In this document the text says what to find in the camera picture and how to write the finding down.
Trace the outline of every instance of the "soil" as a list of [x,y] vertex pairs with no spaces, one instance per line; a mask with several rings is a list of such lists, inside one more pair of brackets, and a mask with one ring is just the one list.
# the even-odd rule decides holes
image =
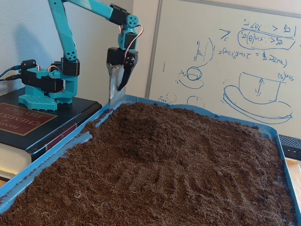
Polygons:
[[284,163],[258,128],[123,105],[0,215],[1,226],[296,224]]

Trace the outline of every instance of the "white wall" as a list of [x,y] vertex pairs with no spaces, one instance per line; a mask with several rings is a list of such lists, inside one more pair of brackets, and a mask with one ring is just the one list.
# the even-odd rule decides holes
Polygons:
[[[216,2],[301,14],[300,0],[217,0]],[[134,14],[141,20],[145,32],[138,42],[138,51],[140,53],[138,66],[136,66],[127,86],[127,93],[130,95],[145,97],[158,3],[159,0],[134,0]]]
[[[101,0],[133,9],[133,0]],[[0,0],[0,72],[22,60],[36,59],[43,68],[63,56],[47,0]],[[118,46],[119,28],[104,18],[65,3],[68,22],[81,63],[78,97],[108,102],[107,49]],[[22,87],[20,81],[0,83],[0,95]]]

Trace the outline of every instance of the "wooden table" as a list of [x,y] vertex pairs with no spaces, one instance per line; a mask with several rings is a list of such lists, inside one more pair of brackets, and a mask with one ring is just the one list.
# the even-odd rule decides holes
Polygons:
[[[299,206],[301,206],[301,161],[286,159],[286,162],[293,180]],[[0,180],[0,187],[4,184],[5,182]]]
[[2,187],[4,184],[5,184],[5,182],[0,180],[0,187]]

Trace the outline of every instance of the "robotic arm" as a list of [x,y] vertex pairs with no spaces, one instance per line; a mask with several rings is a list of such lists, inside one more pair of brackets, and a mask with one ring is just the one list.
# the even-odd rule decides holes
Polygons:
[[143,28],[138,35],[135,28],[140,25],[136,16],[116,5],[107,6],[97,0],[48,0],[64,56],[61,61],[51,64],[47,70],[40,69],[35,60],[23,61],[21,65],[12,67],[13,70],[20,69],[20,74],[0,80],[21,78],[25,84],[25,95],[19,97],[19,103],[29,109],[57,110],[59,103],[70,104],[77,94],[80,64],[63,6],[67,1],[96,13],[120,27],[119,48],[109,48],[107,55],[110,74],[109,102],[125,87],[137,64],[136,40],[142,34]]

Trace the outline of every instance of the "plastic tray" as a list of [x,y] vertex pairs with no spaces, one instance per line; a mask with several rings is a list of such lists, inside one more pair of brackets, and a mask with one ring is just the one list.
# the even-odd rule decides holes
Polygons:
[[[120,107],[121,104],[133,104],[136,102],[143,102],[146,104],[154,104],[157,103],[159,106],[167,106],[169,108],[182,108],[182,109],[188,109],[193,110],[196,113],[199,113],[201,115],[206,115],[214,119],[219,119],[222,121],[234,121],[239,122],[243,125],[248,126],[257,126],[259,128],[259,131],[262,133],[262,135],[266,138],[274,139],[278,145],[280,156],[282,159],[285,158],[279,135],[277,131],[266,125],[253,123],[249,121],[234,119],[222,115],[214,114],[210,111],[207,111],[203,108],[191,106],[191,105],[169,105],[166,103],[158,102],[158,101],[152,101],[144,98],[134,97],[134,96],[128,96],[125,95],[118,103],[116,103],[113,106],[113,109],[116,110]],[[83,123],[80,127],[76,128],[71,134],[66,136],[62,141],[60,141],[57,145],[55,145],[53,148],[51,148],[48,152],[46,152],[43,156],[38,158],[36,161],[34,161],[31,165],[29,165],[27,168],[25,168],[22,172],[20,172],[18,175],[16,175],[14,178],[12,178],[10,181],[8,181],[1,189],[0,189],[0,213],[5,212],[9,209],[9,207],[13,204],[15,198],[25,190],[27,186],[29,186],[34,178],[38,176],[43,169],[49,167],[52,163],[54,163],[58,158],[62,157],[66,150],[72,148],[76,144],[87,142],[89,139],[92,138],[92,136],[89,133],[84,133],[81,136],[77,136],[84,126],[89,122],[97,119],[100,115],[104,114],[106,110],[109,109],[109,106],[106,105],[103,107],[100,111],[98,111],[96,114],[94,114],[92,117],[90,117],[85,123]],[[100,126],[111,114],[112,112],[103,115],[102,120],[97,124],[97,126]],[[298,225],[301,226],[301,211],[300,207],[297,202],[295,190],[292,183],[291,175],[288,171],[287,163],[285,162],[285,175],[287,179],[287,185],[291,191],[291,196],[293,198],[295,209],[297,213],[297,220]]]

